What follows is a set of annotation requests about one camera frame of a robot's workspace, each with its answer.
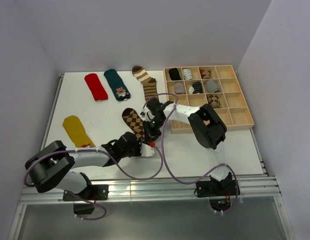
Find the light brown argyle sock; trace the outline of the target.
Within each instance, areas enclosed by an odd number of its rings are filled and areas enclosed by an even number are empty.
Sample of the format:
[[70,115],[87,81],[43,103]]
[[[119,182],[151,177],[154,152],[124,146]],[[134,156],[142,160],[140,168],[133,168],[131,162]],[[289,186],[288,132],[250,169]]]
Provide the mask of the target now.
[[213,108],[213,109],[219,109],[221,108],[220,104],[220,99],[216,94],[209,94],[206,96],[207,97],[207,102],[208,104]]

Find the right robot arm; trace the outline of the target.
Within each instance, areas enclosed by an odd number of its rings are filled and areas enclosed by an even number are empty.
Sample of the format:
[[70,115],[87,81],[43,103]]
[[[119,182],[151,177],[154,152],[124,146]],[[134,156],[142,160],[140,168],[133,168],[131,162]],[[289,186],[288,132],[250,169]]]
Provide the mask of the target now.
[[145,130],[150,133],[164,128],[168,120],[189,124],[197,142],[208,149],[216,168],[209,174],[213,194],[224,194],[232,181],[232,173],[226,166],[224,149],[227,127],[208,103],[202,106],[181,105],[173,101],[159,102],[155,97],[143,106],[140,115],[145,118]]

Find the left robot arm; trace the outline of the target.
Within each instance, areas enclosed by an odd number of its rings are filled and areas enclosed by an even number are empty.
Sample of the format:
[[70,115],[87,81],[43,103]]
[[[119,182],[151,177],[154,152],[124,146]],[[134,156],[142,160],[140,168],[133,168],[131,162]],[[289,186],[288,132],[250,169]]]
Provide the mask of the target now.
[[56,140],[25,163],[23,181],[25,186],[35,187],[38,193],[57,188],[86,200],[93,194],[93,185],[85,173],[74,172],[73,169],[110,167],[117,165],[123,158],[141,155],[142,141],[131,132],[91,148],[68,149],[62,141]]

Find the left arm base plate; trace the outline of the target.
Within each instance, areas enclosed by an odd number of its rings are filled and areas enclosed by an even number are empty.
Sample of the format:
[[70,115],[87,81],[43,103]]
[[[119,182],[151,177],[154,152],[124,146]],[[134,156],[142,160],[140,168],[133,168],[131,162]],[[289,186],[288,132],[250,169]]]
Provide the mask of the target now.
[[79,201],[79,198],[88,201],[104,201],[108,199],[109,186],[107,184],[94,184],[82,192],[72,195],[68,190],[63,193],[62,200],[65,202]]

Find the dark brown argyle sock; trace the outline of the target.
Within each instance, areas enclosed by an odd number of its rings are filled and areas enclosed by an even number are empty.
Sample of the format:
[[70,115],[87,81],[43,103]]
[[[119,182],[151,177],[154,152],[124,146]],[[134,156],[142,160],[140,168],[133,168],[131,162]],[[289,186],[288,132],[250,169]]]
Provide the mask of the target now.
[[143,142],[145,140],[144,122],[138,113],[133,108],[126,108],[121,116],[125,124],[133,131],[137,140]]

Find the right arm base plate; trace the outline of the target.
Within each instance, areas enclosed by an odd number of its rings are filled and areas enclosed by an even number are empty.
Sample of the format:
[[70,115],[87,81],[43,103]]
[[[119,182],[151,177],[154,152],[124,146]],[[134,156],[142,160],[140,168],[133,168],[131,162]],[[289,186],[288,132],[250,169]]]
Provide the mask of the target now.
[[229,184],[223,186],[220,182],[202,180],[196,184],[196,195],[199,198],[236,196],[240,194],[236,182],[231,180]]

